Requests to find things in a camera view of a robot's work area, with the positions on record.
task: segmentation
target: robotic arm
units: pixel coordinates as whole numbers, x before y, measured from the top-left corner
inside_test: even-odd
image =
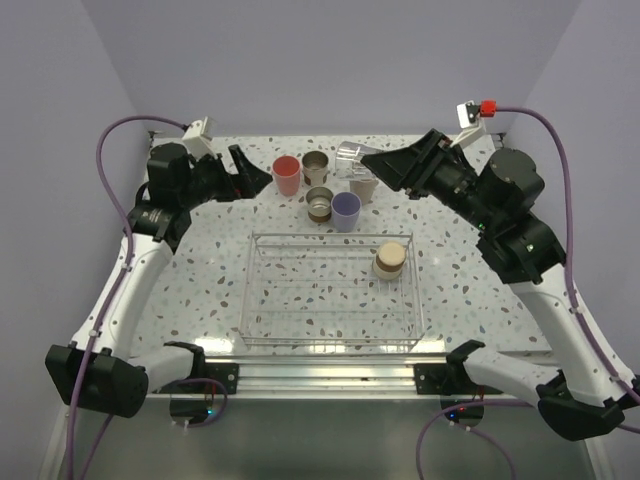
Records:
[[[361,162],[392,190],[405,190],[414,200],[433,195],[478,229],[482,258],[532,313],[560,369],[470,341],[447,356],[448,381],[489,385],[537,406],[547,424],[569,440],[609,433],[624,420],[622,411],[635,406],[621,383],[635,392],[640,383],[608,344],[577,290],[581,313],[618,378],[611,377],[576,320],[564,281],[565,252],[549,226],[530,212],[544,188],[533,160],[503,148],[478,175],[461,145],[483,130],[480,106],[467,102],[458,113],[464,130],[454,142],[431,130],[411,146],[366,155]]]
[[[227,173],[221,155],[212,150],[208,127],[208,119],[198,120],[185,132],[184,145],[168,143],[151,150],[147,162],[150,198],[138,198],[128,215],[134,240],[131,262],[124,265],[128,248],[124,238],[87,320],[68,346],[50,348],[45,364],[67,405],[92,337],[96,340],[78,401],[81,408],[129,418],[138,412],[148,392],[176,380],[205,376],[205,355],[196,345],[168,342],[150,355],[131,360],[129,356],[151,289],[191,225],[190,211],[212,200],[255,198],[272,180],[249,162],[238,145],[229,147],[238,173]],[[95,331],[94,319],[123,268],[122,283],[110,299],[102,327]]]

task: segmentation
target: purple cup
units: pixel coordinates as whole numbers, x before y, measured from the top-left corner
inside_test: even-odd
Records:
[[[362,202],[355,193],[342,192],[331,200],[331,220],[339,232],[351,232],[358,222]]]

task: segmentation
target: metal bracket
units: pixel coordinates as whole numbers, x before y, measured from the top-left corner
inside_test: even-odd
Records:
[[[204,371],[198,376],[212,378],[219,381],[227,389],[229,395],[235,395],[238,390],[238,377],[240,376],[240,366],[232,362],[206,363]],[[211,387],[205,383],[191,383],[188,385],[167,385],[160,389],[159,393],[190,393],[203,395],[210,391]]]
[[[446,363],[416,363],[413,366],[413,381],[418,395],[473,395],[478,391],[478,385],[471,380],[454,384]],[[484,393],[500,395],[502,392],[485,387]]]
[[[213,378],[223,384],[229,395],[235,395],[240,376],[240,366],[237,363],[207,363],[205,371],[208,378]]]

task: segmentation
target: red cup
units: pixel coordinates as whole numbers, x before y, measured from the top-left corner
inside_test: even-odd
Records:
[[[273,179],[283,195],[295,195],[300,188],[300,162],[296,157],[286,155],[277,158],[271,167]]]

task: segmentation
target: cable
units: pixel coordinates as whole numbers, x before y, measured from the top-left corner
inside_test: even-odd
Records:
[[[471,397],[471,401],[473,402],[476,397],[480,397],[480,400],[484,400],[484,385],[478,385],[476,391],[473,392],[473,397]]]
[[[142,201],[142,197],[144,197],[144,192],[147,190],[148,186],[149,182],[144,182],[140,185],[140,188],[138,188],[138,191],[136,192],[135,205],[138,205]]]
[[[229,398],[228,398],[229,392],[227,392],[226,387],[222,383],[220,383],[217,380],[214,380],[213,378],[188,378],[186,380],[180,380],[178,382],[175,382],[175,385],[192,385],[194,383],[208,383],[213,387],[218,387],[222,392],[222,395],[224,396],[222,399],[222,405],[220,406],[218,411],[215,413],[215,415],[209,415],[202,423],[194,423],[194,424],[187,425],[187,428],[206,427],[208,425],[211,425],[212,423],[217,422],[220,419],[222,412],[224,412],[225,408],[227,408],[227,402],[229,401]]]
[[[89,455],[87,455],[87,459],[84,461],[84,467],[82,467],[82,472],[80,473],[80,480],[84,480],[84,478],[87,476],[87,472],[89,471],[89,465],[91,465],[93,456],[96,454],[96,450],[98,450],[98,445],[100,444],[100,440],[102,440],[104,433],[107,431],[107,427],[111,423],[111,420],[113,420],[113,415],[107,416],[107,418],[102,423],[102,426],[98,431],[98,435],[96,435],[96,438],[93,441],[93,445],[91,445],[91,450],[89,451]]]
[[[502,445],[500,445],[495,438],[493,438],[488,433],[484,433],[483,431],[478,430],[477,428],[469,428],[469,430],[467,430],[466,426],[460,425],[459,423],[456,423],[456,426],[458,428],[463,429],[464,431],[468,431],[469,433],[473,433],[474,435],[477,435],[478,437],[483,438],[484,440],[492,444],[494,447],[496,447],[498,451],[502,453],[502,456],[505,458],[505,460],[509,464],[509,472],[511,475],[511,480],[516,480],[516,465],[515,463],[513,463],[513,459],[511,458],[511,455],[509,455],[509,452],[507,452],[505,448]]]
[[[96,147],[96,166],[98,168],[98,175],[100,176],[100,181],[107,192],[107,195],[111,199],[111,203],[115,207],[118,212],[118,216],[120,217],[120,221],[124,227],[124,232],[127,237],[127,252],[125,254],[124,265],[129,266],[131,264],[131,259],[133,258],[133,232],[131,231],[131,225],[129,225],[129,221],[127,220],[127,214],[124,211],[124,208],[118,201],[116,194],[114,193],[111,185],[109,185],[109,181],[104,173],[104,167],[102,164],[102,148],[104,146],[104,142],[107,139],[107,136],[118,126],[133,122],[137,120],[151,120],[155,122],[166,123],[169,125],[174,125],[184,131],[186,131],[189,127],[188,125],[183,125],[181,123],[175,122],[173,120],[156,117],[154,115],[133,115],[130,117],[125,117],[117,122],[109,125],[100,138],[98,139],[98,145]],[[120,270],[120,273],[116,277],[116,280],[113,282],[109,293],[107,294],[104,303],[100,307],[98,314],[96,315],[95,322],[93,323],[93,331],[99,332],[100,327],[102,326],[102,322],[104,321],[104,317],[109,309],[111,302],[113,301],[122,281],[124,280],[125,275],[127,274],[127,269],[123,268]],[[93,352],[93,347],[96,343],[96,336],[90,336],[89,341],[87,342],[87,346],[85,348],[84,354],[82,355],[82,360],[80,362],[80,368],[78,369],[78,374],[76,376],[76,381],[73,386],[73,393],[71,394],[71,402],[69,404],[69,422],[67,424],[67,478],[69,480],[73,480],[73,446],[74,446],[74,434],[75,434],[75,425],[76,425],[76,415],[78,409],[78,400],[80,399],[80,392],[82,390],[82,382],[84,381],[84,376],[87,372],[87,366],[89,365],[89,358],[91,353]]]
[[[439,418],[441,418],[442,415],[446,415],[449,412],[453,412],[455,410],[458,410],[459,408],[470,408],[470,407],[481,407],[481,406],[486,406],[486,407],[531,407],[531,405],[529,405],[526,402],[522,402],[519,400],[483,400],[483,401],[478,401],[478,402],[466,402],[466,403],[458,403],[456,405],[452,405],[450,407],[447,407],[443,410],[440,410],[438,413],[436,413],[431,420],[429,420],[424,427],[422,427],[422,430],[420,430],[420,433],[418,434],[418,441],[416,442],[416,470],[418,471],[418,477],[420,478],[420,480],[424,480],[425,476],[424,476],[424,472],[422,471],[422,465],[421,465],[421,461],[420,461],[420,452],[422,451],[422,442],[424,441],[424,437],[427,434],[427,430],[429,430],[429,428],[431,427],[431,425],[433,425],[436,420],[438,420]],[[480,432],[480,431],[476,431],[474,429],[470,430],[471,432],[473,432],[474,434],[478,435],[479,437],[484,438],[485,440],[487,440],[489,443],[493,444],[496,446],[496,448],[498,448],[498,450],[500,450],[500,452],[505,456],[505,458],[507,459],[507,463],[509,463],[509,469],[511,471],[511,479],[514,480],[516,477],[516,473],[515,473],[515,466],[513,463],[513,459],[511,458],[511,456],[509,455],[509,453],[498,444],[498,442],[491,436],[487,435],[484,432]]]
[[[572,200],[571,200],[572,198],[571,178],[569,176],[569,162],[567,160],[567,154],[564,150],[564,146],[562,145],[562,142],[560,141],[558,132],[556,131],[555,128],[553,128],[553,125],[551,125],[551,122],[549,122],[549,120],[547,120],[544,116],[542,116],[540,113],[536,112],[535,110],[531,110],[529,108],[524,108],[524,107],[498,106],[496,107],[496,111],[523,113],[525,115],[529,115],[530,117],[533,117],[537,119],[540,123],[542,123],[544,127],[547,129],[547,131],[549,132],[549,134],[551,135],[551,138],[553,138],[553,143],[555,143],[556,148],[558,150],[558,154],[560,155],[560,163],[562,164],[562,175],[563,175],[563,181],[564,181],[564,206],[565,206],[565,216],[566,216],[566,224],[567,224],[566,225],[567,260],[566,260],[565,271],[564,271],[565,273],[564,279],[565,279],[565,284],[567,288],[567,294],[569,296],[569,302],[571,304],[571,308],[574,311],[578,324],[580,325],[582,332],[584,333],[585,337],[587,338],[587,341],[589,342],[589,345],[591,345],[591,348],[593,348],[593,350],[596,352],[597,357],[603,363],[603,365],[609,372],[609,375],[611,375],[613,378],[617,378],[618,385],[620,385],[622,389],[625,392],[627,392],[627,394],[631,398],[633,398],[633,400],[638,405],[640,405],[640,395],[638,395],[633,390],[633,388],[627,385],[625,381],[620,380],[618,371],[616,370],[613,363],[611,363],[607,355],[604,353],[604,351],[598,344],[598,340],[593,335],[593,332],[589,328],[589,324],[587,323],[586,318],[584,317],[582,312],[580,312],[580,309],[579,309],[580,305],[578,303],[578,297],[576,295],[576,289],[573,282],[573,206],[572,206]]]
[[[618,428],[620,430],[625,430],[627,432],[640,434],[640,428],[638,428],[638,427],[632,427],[630,425],[618,425]]]

